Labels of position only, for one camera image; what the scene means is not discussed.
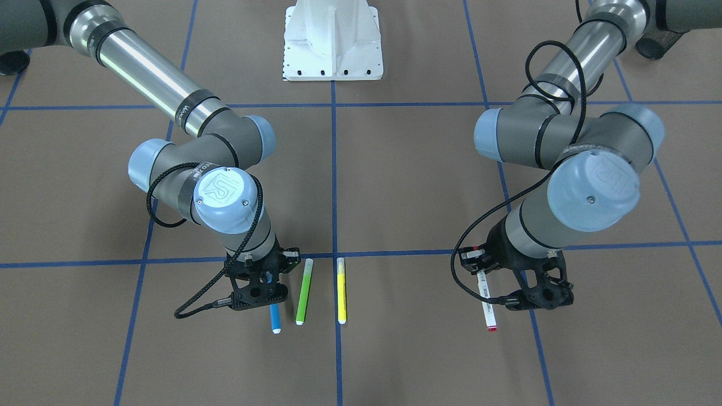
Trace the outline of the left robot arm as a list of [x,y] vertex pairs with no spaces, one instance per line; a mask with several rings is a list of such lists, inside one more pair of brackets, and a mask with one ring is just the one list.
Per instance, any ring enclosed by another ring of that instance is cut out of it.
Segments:
[[472,274],[505,268],[543,275],[562,269],[562,250],[622,219],[639,201],[639,175],[665,137],[661,119],[640,104],[622,104],[587,117],[587,100],[606,67],[628,46],[660,59],[683,34],[720,27],[719,1],[595,1],[567,43],[508,108],[482,113],[474,129],[480,155],[543,169],[537,186],[520,193],[521,205],[490,231],[487,241],[458,249]]

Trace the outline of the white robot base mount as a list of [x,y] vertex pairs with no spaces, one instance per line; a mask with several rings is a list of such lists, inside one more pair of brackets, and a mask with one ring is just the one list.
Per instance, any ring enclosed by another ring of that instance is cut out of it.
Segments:
[[381,23],[366,1],[298,1],[284,21],[286,81],[376,81],[384,76]]

